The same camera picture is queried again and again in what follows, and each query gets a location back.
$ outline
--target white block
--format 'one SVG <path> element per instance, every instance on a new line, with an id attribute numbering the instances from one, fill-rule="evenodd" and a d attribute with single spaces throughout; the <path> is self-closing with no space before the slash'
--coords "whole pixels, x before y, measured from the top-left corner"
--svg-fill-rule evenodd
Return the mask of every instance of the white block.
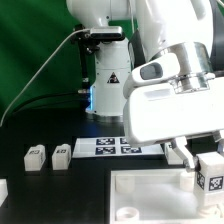
<path id="1" fill-rule="evenodd" d="M 165 156 L 169 165 L 183 164 L 183 160 L 173 151 L 173 148 L 170 142 L 167 142 L 164 144 L 164 151 L 165 151 Z"/>
<path id="2" fill-rule="evenodd" d="M 5 179 L 0 180 L 0 206 L 8 195 L 7 183 Z"/>
<path id="3" fill-rule="evenodd" d="M 38 171 L 41 169 L 46 159 L 45 147 L 43 145 L 37 145 L 31 147 L 24 157 L 25 170 L 26 171 Z"/>
<path id="4" fill-rule="evenodd" d="M 199 205 L 224 203 L 224 157 L 217 152 L 197 156 L 201 170 L 195 174 L 194 194 Z"/>
<path id="5" fill-rule="evenodd" d="M 118 174 L 116 176 L 116 191 L 130 194 L 135 190 L 135 177 L 132 174 Z"/>
<path id="6" fill-rule="evenodd" d="M 71 146 L 63 144 L 57 146 L 52 155 L 53 170 L 66 170 L 71 161 Z"/>

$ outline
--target white platform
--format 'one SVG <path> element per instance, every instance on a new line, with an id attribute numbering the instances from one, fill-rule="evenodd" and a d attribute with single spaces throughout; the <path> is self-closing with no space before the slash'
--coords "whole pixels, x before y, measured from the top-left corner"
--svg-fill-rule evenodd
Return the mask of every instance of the white platform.
<path id="1" fill-rule="evenodd" d="M 7 183 L 5 179 L 0 180 L 0 206 L 8 196 Z"/>
<path id="2" fill-rule="evenodd" d="M 73 158 L 105 157 L 105 156 L 135 156 L 162 155 L 160 145 L 141 148 L 131 148 L 124 137 L 78 138 L 76 140 Z"/>
<path id="3" fill-rule="evenodd" d="M 139 211 L 140 218 L 134 222 L 135 224 L 224 223 L 224 219 L 220 218 L 198 218 L 195 196 L 192 192 L 180 189 L 180 174 L 183 171 L 184 169 L 112 171 L 110 224 L 124 223 L 116 221 L 115 218 L 116 211 L 123 207 L 133 207 Z M 116 191 L 116 176 L 120 175 L 132 175 L 135 178 L 132 193 Z"/>

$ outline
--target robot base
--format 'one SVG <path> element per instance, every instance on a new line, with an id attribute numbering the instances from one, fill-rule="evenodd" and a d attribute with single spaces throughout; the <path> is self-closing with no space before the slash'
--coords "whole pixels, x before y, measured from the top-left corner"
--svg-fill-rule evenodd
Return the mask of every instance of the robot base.
<path id="1" fill-rule="evenodd" d="M 101 116 L 86 110 L 87 119 L 104 123 L 122 123 L 123 116 Z"/>

